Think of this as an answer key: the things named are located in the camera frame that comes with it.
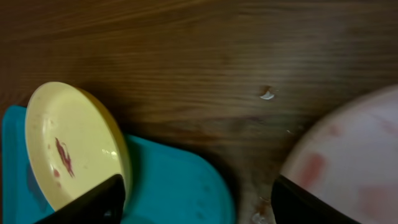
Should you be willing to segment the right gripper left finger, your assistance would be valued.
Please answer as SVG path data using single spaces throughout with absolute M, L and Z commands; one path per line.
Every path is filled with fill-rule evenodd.
M 37 224 L 120 224 L 125 199 L 123 177 L 115 174 Z

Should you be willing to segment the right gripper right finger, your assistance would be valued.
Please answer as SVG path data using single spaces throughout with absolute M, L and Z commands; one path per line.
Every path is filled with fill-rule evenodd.
M 276 224 L 359 224 L 283 175 L 273 183 L 271 206 Z

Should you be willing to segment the white plate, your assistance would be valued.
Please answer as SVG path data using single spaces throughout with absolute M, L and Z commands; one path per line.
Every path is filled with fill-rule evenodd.
M 397 223 L 397 86 L 321 119 L 280 173 L 359 223 Z

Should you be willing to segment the blue plastic tray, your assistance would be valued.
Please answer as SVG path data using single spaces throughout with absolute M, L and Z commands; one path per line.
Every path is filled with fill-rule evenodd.
M 10 106 L 2 119 L 2 221 L 35 223 L 54 210 L 30 167 L 25 112 Z M 234 224 L 232 193 L 202 157 L 125 134 L 133 158 L 134 186 L 122 223 Z

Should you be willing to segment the green rimmed plate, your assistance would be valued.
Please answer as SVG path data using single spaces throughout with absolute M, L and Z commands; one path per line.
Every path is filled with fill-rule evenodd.
M 25 144 L 34 177 L 50 206 L 60 210 L 114 174 L 132 191 L 124 136 L 106 107 L 85 90 L 48 82 L 32 94 Z

